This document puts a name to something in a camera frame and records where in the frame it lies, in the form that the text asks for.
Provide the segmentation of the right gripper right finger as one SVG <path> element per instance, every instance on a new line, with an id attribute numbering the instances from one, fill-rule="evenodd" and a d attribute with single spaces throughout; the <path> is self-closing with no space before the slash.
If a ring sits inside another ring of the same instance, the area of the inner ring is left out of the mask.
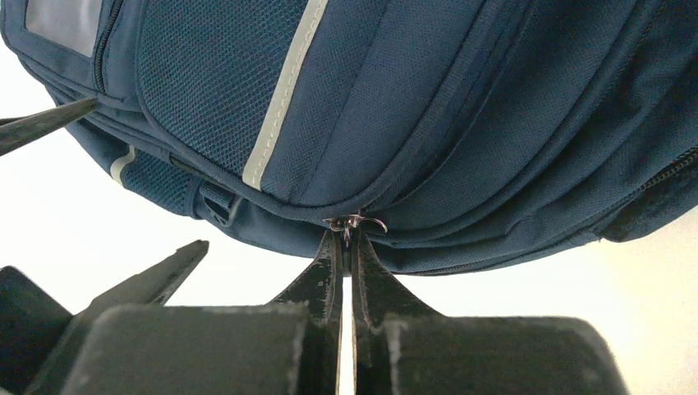
<path id="1" fill-rule="evenodd" d="M 351 237 L 358 394 L 624 394 L 607 343 L 567 317 L 450 317 Z"/>

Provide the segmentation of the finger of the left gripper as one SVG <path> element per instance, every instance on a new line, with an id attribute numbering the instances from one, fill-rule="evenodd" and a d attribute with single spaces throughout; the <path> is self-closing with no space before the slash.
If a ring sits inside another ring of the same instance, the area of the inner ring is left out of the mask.
<path id="1" fill-rule="evenodd" d="M 163 305 L 209 250 L 196 240 L 95 297 L 79 314 L 13 266 L 1 269 L 1 391 L 22 394 L 36 381 L 51 355 L 73 358 L 90 326 L 107 309 L 123 304 Z"/>
<path id="2" fill-rule="evenodd" d="M 25 117 L 2 118 L 1 156 L 83 119 L 99 105 L 96 98 L 86 98 Z"/>

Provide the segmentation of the navy blue student backpack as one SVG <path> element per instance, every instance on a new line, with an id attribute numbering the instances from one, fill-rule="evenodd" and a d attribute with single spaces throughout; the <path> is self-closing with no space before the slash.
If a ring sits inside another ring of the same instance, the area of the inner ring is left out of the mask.
<path id="1" fill-rule="evenodd" d="M 112 179 L 392 272 L 644 237 L 697 204 L 694 1 L 4 1 L 1 33 Z"/>

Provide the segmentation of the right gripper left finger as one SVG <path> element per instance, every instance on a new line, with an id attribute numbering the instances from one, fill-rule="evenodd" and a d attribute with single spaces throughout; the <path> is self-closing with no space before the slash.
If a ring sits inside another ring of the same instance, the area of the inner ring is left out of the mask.
<path id="1" fill-rule="evenodd" d="M 334 394 L 342 332 L 342 247 L 251 306 L 107 309 L 77 354 L 47 361 L 29 394 Z"/>

